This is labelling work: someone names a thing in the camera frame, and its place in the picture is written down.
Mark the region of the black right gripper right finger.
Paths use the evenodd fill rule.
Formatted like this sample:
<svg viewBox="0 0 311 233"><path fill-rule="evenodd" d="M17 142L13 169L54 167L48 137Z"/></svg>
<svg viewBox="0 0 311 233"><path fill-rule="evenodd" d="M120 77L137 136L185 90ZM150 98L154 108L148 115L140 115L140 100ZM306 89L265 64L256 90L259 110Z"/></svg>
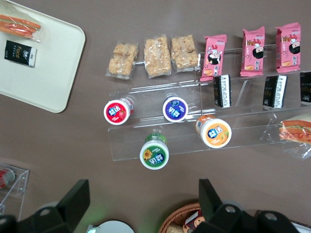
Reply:
<svg viewBox="0 0 311 233"><path fill-rule="evenodd" d="M298 230L283 214L259 211L249 215L234 204L224 204L209 179L199 180L199 204L205 222L195 233L297 233Z"/></svg>

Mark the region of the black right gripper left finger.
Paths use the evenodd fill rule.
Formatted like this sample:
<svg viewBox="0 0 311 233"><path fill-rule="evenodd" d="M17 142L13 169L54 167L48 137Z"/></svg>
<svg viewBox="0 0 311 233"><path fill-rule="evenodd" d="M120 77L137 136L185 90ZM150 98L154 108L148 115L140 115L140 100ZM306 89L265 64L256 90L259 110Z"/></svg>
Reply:
<svg viewBox="0 0 311 233"><path fill-rule="evenodd" d="M89 180L79 180L56 204L39 209L17 221L13 215L0 217L2 233L72 233L90 205Z"/></svg>

